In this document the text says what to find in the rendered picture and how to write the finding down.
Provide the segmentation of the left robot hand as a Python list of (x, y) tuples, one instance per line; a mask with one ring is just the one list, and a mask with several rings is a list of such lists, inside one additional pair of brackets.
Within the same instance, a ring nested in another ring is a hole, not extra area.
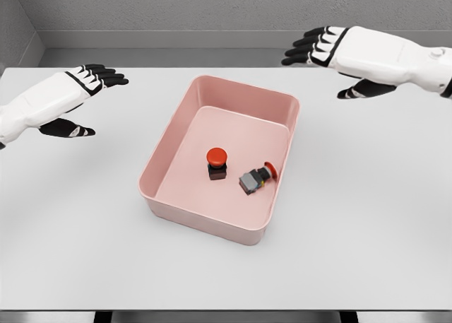
[(128, 83), (129, 80), (124, 74), (101, 64), (87, 64), (56, 73), (21, 95), (25, 103), (25, 124), (48, 136), (93, 136), (94, 129), (83, 127), (61, 116), (80, 107), (88, 98), (105, 88)]

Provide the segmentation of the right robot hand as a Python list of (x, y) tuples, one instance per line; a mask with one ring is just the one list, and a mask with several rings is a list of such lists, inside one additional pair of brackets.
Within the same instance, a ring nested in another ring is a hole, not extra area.
[(359, 81), (337, 98), (372, 98), (393, 92), (407, 81), (403, 50), (411, 41), (359, 26), (323, 26), (303, 34), (285, 52), (283, 66), (315, 64)]

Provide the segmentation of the pink plastic basket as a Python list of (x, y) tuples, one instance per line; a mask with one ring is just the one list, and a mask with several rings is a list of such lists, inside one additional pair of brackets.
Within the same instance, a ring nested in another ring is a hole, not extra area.
[(214, 76), (189, 85), (138, 188), (158, 217), (243, 245), (271, 220), (300, 103)]

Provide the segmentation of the red button switch grey base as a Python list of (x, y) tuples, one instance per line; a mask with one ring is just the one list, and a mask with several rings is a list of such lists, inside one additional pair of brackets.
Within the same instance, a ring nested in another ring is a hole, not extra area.
[(268, 180), (277, 180), (278, 172), (270, 162), (265, 162), (262, 168), (253, 169), (239, 178), (239, 185), (246, 195), (253, 194), (262, 188)]

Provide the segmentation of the red button switch black base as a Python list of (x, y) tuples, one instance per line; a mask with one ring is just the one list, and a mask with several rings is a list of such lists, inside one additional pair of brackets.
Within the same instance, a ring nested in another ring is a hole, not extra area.
[(224, 149), (215, 147), (206, 153), (208, 175), (210, 180), (222, 180), (227, 176), (227, 153)]

